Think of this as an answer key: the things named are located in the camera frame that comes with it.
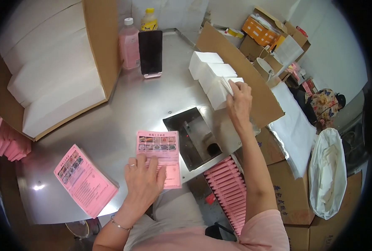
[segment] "white bottle cap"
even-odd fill
[[[124,25],[132,25],[133,24],[133,18],[128,17],[124,19]]]

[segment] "black hair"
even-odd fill
[[[344,108],[345,107],[345,104],[346,104],[345,96],[342,95],[342,94],[337,93],[335,95],[335,97],[337,98],[338,103],[342,106],[342,108]]]

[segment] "yellow bottle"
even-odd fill
[[[154,15],[154,8],[147,8],[145,16],[141,19],[142,31],[154,31],[158,29],[158,21]]]

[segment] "pink liquid bottle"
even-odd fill
[[[138,29],[133,25],[133,18],[124,19],[124,27],[119,32],[119,48],[123,60],[122,67],[125,69],[133,69],[140,65],[138,33]]]

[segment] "hand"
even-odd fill
[[[145,166],[146,160],[146,155],[141,153],[137,158],[129,158],[129,163],[124,167],[128,194],[119,211],[122,209],[127,212],[128,225],[131,226],[158,198],[166,179],[166,167],[162,167],[157,176],[156,156],[151,158],[148,168]]]
[[[229,84],[233,90],[233,97],[227,96],[227,111],[236,132],[241,137],[244,133],[252,131],[250,123],[251,101],[251,87],[246,83],[229,80]]]

